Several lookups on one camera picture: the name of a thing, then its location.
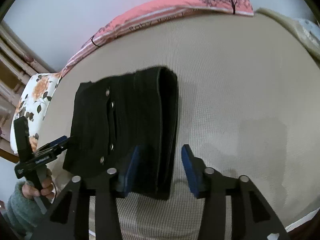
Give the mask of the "green fuzzy left sleeve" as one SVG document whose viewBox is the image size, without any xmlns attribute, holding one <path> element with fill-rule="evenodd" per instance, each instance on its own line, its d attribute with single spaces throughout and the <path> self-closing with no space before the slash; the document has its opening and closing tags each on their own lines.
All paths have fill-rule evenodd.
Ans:
<svg viewBox="0 0 320 240">
<path fill-rule="evenodd" d="M 35 200 L 25 198 L 22 193 L 24 182 L 20 181 L 8 199 L 3 217 L 19 235 L 32 233 L 44 218 Z"/>
</svg>

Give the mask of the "black pants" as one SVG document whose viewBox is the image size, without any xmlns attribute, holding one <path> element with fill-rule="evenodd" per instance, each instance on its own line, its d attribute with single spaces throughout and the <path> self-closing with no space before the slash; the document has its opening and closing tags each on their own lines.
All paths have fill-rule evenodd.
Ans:
<svg viewBox="0 0 320 240">
<path fill-rule="evenodd" d="M 81 83 L 63 168 L 84 178 L 95 177 L 119 168 L 129 154 L 138 151 L 132 191 L 167 200 L 177 119 L 178 80 L 167 67 Z"/>
</svg>

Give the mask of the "beige textured bed mattress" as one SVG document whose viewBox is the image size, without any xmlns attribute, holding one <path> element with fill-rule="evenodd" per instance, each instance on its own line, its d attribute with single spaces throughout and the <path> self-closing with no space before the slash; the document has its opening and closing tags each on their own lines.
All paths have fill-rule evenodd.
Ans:
<svg viewBox="0 0 320 240">
<path fill-rule="evenodd" d="M 203 200 L 189 191 L 181 148 L 225 176 L 247 175 L 285 226 L 319 208 L 319 67 L 285 28 L 255 14 L 200 14 L 97 49 L 60 82 L 39 146 L 69 135 L 82 82 L 165 65 L 178 77 L 170 198 L 117 201 L 125 239 L 197 239 Z"/>
</svg>

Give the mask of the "pink striped tree pillow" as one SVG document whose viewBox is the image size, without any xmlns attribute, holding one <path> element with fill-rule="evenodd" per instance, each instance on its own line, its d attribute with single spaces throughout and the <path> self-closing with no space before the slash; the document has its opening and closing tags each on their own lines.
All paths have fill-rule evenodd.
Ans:
<svg viewBox="0 0 320 240">
<path fill-rule="evenodd" d="M 67 62 L 60 76 L 98 48 L 140 29 L 201 12 L 221 12 L 253 16 L 250 0 L 153 0 L 136 6 L 112 19 L 85 42 Z"/>
</svg>

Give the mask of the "white crumpled cloth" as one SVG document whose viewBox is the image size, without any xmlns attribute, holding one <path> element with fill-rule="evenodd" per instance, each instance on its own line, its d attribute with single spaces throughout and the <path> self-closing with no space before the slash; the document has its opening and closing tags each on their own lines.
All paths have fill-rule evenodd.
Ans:
<svg viewBox="0 0 320 240">
<path fill-rule="evenodd" d="M 295 18 L 298 23 L 298 35 L 315 57 L 319 57 L 319 26 L 310 20 Z"/>
</svg>

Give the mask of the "white orange floral pillow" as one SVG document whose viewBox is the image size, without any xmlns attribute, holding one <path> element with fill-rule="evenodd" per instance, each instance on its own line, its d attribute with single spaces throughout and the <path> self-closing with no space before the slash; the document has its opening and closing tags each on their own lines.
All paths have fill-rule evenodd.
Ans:
<svg viewBox="0 0 320 240">
<path fill-rule="evenodd" d="M 40 128 L 60 80 L 60 73 L 33 75 L 18 102 L 13 119 L 24 116 L 28 120 L 29 142 L 34 152 L 37 149 Z"/>
</svg>

